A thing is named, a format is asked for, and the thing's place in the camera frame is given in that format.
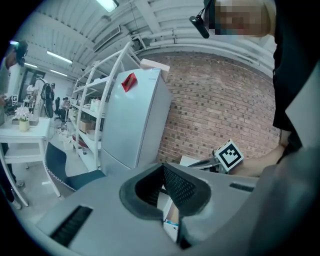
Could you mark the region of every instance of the refrigerator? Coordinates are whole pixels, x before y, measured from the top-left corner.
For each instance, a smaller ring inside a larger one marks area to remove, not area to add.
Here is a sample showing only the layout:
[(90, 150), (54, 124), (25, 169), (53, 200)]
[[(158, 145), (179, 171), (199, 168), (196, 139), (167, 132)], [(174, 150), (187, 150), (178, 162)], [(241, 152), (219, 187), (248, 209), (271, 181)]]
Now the refrigerator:
[[(122, 82), (131, 73), (137, 82), (125, 92)], [(118, 74), (102, 130), (100, 159), (106, 176), (156, 162), (171, 100), (159, 68)]]

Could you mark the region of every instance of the white table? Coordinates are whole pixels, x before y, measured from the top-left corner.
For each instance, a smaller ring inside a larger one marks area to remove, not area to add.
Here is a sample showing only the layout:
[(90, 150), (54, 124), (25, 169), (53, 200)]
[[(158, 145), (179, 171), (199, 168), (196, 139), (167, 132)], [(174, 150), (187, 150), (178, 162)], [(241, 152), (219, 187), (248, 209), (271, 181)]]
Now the white table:
[(19, 131), (19, 125), (11, 123), (11, 119), (0, 126), (0, 143), (10, 144), (10, 148), (4, 155), (2, 146), (0, 146), (0, 159), (6, 176), (17, 196), (25, 206), (28, 206), (28, 200), (22, 191), (20, 191), (10, 174), (7, 164), (15, 163), (31, 163), (42, 161), (44, 170), (53, 187), (55, 194), (60, 197), (61, 194), (53, 183), (45, 162), (46, 143), (48, 138), (50, 119), (39, 117), (39, 122), (36, 126), (30, 126), (26, 132)]

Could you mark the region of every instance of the black vent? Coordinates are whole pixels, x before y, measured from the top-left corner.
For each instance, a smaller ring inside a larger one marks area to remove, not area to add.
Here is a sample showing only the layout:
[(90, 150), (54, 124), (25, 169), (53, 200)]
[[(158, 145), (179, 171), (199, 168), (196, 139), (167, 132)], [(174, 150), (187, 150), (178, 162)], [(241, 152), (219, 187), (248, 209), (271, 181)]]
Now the black vent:
[(238, 183), (231, 183), (229, 187), (237, 190), (246, 191), (246, 192), (252, 192), (255, 189), (253, 186), (247, 186), (247, 185), (238, 184)]
[(174, 205), (179, 208), (188, 201), (194, 194), (196, 186), (188, 180), (180, 177), (167, 167), (164, 167), (164, 187), (171, 196)]
[(59, 244), (68, 247), (72, 239), (75, 237), (79, 229), (85, 223), (92, 209), (79, 206), (73, 213), (58, 227), (51, 235), (51, 238)]

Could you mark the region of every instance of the white flowers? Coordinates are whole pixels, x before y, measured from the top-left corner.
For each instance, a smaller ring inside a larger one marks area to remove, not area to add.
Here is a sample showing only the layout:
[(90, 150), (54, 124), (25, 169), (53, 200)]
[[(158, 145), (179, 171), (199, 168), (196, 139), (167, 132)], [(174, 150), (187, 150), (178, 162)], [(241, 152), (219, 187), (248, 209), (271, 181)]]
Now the white flowers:
[(33, 114), (29, 112), (29, 108), (26, 106), (18, 107), (14, 112), (14, 117), (19, 121), (26, 122), (33, 117)]

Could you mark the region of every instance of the flower pot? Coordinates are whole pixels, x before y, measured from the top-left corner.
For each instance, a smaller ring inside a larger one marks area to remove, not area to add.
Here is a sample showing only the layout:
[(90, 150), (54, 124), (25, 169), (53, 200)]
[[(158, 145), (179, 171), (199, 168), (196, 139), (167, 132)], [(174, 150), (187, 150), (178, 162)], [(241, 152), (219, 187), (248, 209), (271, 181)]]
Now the flower pot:
[(28, 121), (19, 121), (19, 131), (26, 132), (30, 129), (30, 123)]

